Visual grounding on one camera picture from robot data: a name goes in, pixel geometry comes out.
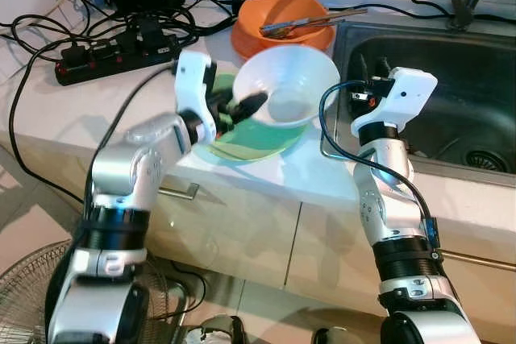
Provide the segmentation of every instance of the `orange bowl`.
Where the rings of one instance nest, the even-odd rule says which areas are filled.
[[[247,0],[240,8],[231,42],[244,59],[280,44],[304,44],[326,50],[335,36],[333,27],[297,28],[288,39],[266,38],[260,33],[264,24],[324,15],[327,10],[317,0]]]

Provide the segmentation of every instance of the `cabinet door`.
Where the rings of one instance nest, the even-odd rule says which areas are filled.
[[[173,187],[187,190],[188,182],[175,180]],[[285,283],[299,205],[204,184],[193,200],[159,195],[147,245],[167,259],[280,288]]]
[[[516,273],[452,259],[444,268],[481,338],[516,342]],[[303,203],[286,290],[382,316],[379,284],[358,209]]]

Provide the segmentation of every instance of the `metal utensil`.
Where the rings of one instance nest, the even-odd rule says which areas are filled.
[[[332,26],[338,22],[341,22],[345,16],[365,14],[366,12],[368,12],[367,9],[349,9],[313,18],[303,18],[291,20],[289,22],[266,24],[260,27],[260,33],[266,38],[285,39],[288,38],[289,34],[292,33],[292,31],[296,28]]]

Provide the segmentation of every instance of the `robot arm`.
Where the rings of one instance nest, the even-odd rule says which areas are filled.
[[[209,56],[183,51],[177,63],[176,113],[132,127],[98,153],[92,167],[93,205],[81,224],[83,234],[69,262],[60,265],[64,279],[47,293],[49,301],[55,297],[52,290],[59,291],[46,311],[47,342],[140,342],[149,298],[135,275],[147,258],[145,233],[164,175],[195,143],[212,143],[231,129],[219,120],[219,110],[237,123],[267,98],[260,93],[227,107],[231,93],[211,93],[215,69]]]
[[[419,114],[436,85],[429,73],[395,68],[388,80],[373,79],[371,90],[352,93],[369,109],[352,123],[360,154],[411,182],[414,170],[398,132]],[[353,176],[380,273],[379,301],[389,312],[382,344],[480,343],[444,273],[435,220],[422,217],[412,193],[392,175],[357,164]]]

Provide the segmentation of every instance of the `faucet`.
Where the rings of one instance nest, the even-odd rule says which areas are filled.
[[[473,11],[479,0],[451,0],[455,17],[449,27],[454,30],[465,31],[473,21]]]

